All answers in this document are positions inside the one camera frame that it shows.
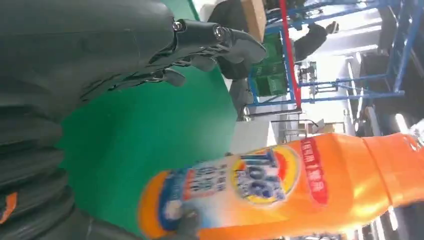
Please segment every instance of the red pole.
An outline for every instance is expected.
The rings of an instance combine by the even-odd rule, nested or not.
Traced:
[[[288,67],[290,69],[287,69],[287,71],[290,71],[291,73],[291,85],[293,86],[294,99],[296,101],[296,106],[300,108],[302,103],[302,95],[301,95],[301,89],[299,88],[298,82],[296,81],[295,61],[293,60],[292,43],[290,42],[290,36],[289,36],[289,24],[287,23],[286,0],[279,0],[279,6],[281,9],[282,30],[284,35],[283,38],[285,39],[284,44],[286,45],[286,48],[287,48],[287,56],[284,56],[284,57],[288,58]]]

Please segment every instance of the black robotic arm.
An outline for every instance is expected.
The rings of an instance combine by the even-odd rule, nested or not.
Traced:
[[[0,240],[135,240],[81,213],[54,147],[60,122],[107,91],[256,63],[265,48],[216,23],[175,20],[157,0],[0,2]],[[190,234],[175,239],[189,239]]]

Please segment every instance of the blue metal frame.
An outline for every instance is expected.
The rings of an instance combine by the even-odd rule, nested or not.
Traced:
[[[305,7],[289,9],[288,15],[289,16],[296,15],[296,14],[302,15],[302,14],[305,14],[307,12],[317,10],[317,9],[320,9],[322,7],[325,7],[325,6],[352,5],[355,2],[360,3],[361,1],[327,0],[327,1],[319,2],[319,3],[307,5]],[[335,12],[335,13],[332,13],[332,14],[327,14],[327,15],[322,14],[322,15],[319,15],[317,17],[305,18],[305,19],[302,19],[302,20],[292,22],[292,23],[289,24],[289,26],[291,28],[299,29],[299,28],[302,27],[303,24],[312,24],[312,23],[315,23],[315,22],[318,22],[318,21],[321,21],[321,20],[325,20],[325,19],[331,19],[331,18],[335,18],[335,17],[340,17],[340,16],[344,16],[344,15],[362,12],[362,11],[365,11],[365,10],[376,9],[376,8],[387,7],[387,6],[395,6],[395,5],[400,4],[400,0],[366,0],[366,1],[362,1],[362,2],[366,3],[365,7],[358,7],[357,6],[356,8],[345,9],[345,10],[342,10],[340,12]],[[278,9],[273,10],[272,12],[267,14],[267,20],[268,20],[268,23],[267,23],[268,25],[276,23],[276,22],[281,20],[281,13],[279,13]]]
[[[367,89],[364,89],[364,94],[361,95],[347,95],[347,96],[336,96],[336,97],[318,97],[314,95],[313,98],[302,99],[302,103],[315,103],[320,101],[335,101],[335,100],[358,100],[360,98],[364,99],[375,99],[375,98],[387,98],[387,97],[397,97],[403,96],[405,93],[401,90],[402,80],[405,75],[406,67],[411,55],[411,50],[414,44],[415,37],[420,28],[420,20],[423,14],[424,8],[424,0],[376,0],[373,6],[367,6],[361,8],[360,11],[366,9],[372,9],[376,7],[390,7],[395,4],[400,6],[400,11],[398,16],[396,17],[397,21],[397,30],[394,37],[393,48],[390,53],[389,64],[387,67],[387,71],[385,74],[375,74],[368,75],[358,78],[339,78],[334,81],[315,81],[315,82],[300,82],[298,84],[299,88],[311,87],[311,86],[320,86],[320,85],[331,85],[337,86],[345,89],[354,89],[351,86],[345,85],[343,83],[348,83],[351,81],[361,82],[361,81],[385,81],[388,86],[387,92],[373,92]],[[358,12],[357,9],[350,9],[348,11],[344,11],[343,13],[336,13],[337,16],[351,14],[354,12]],[[327,18],[328,16],[323,16],[321,18],[311,18],[308,21],[304,21],[304,23],[311,23],[314,21],[322,20]],[[282,26],[277,27],[268,27],[266,29],[266,33],[281,33]],[[287,48],[285,47],[286,42],[289,39],[286,39],[283,34],[282,36],[282,49],[284,55],[287,55]],[[286,69],[289,67],[289,63],[287,58],[284,58],[284,64]],[[291,76],[291,72],[289,70],[287,73],[287,83],[290,90],[290,100],[285,101],[275,101],[280,96],[272,97],[271,99],[259,102],[257,98],[257,92],[253,80],[251,77],[248,78],[250,88],[252,94],[254,96],[254,101],[249,106],[274,106],[274,105],[285,105],[285,104],[294,104],[295,96],[294,89],[291,84],[290,79],[295,76]],[[394,82],[393,87],[389,86],[389,82]]]

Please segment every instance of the bottle label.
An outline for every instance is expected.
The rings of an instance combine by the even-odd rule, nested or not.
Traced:
[[[170,171],[159,198],[159,222],[173,231],[187,208],[199,212],[202,228],[254,224],[252,211],[290,198],[300,159],[290,147],[276,146]]]
[[[305,138],[300,141],[300,148],[312,198],[318,204],[326,205],[329,200],[329,194],[317,143],[313,138]]]

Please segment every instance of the green table surface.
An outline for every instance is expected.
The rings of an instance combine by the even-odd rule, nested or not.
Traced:
[[[196,19],[188,0],[164,0],[175,18]],[[143,84],[109,92],[63,122],[62,166],[77,206],[140,234],[140,194],[159,171],[222,157],[237,118],[218,69],[177,68],[183,87]]]

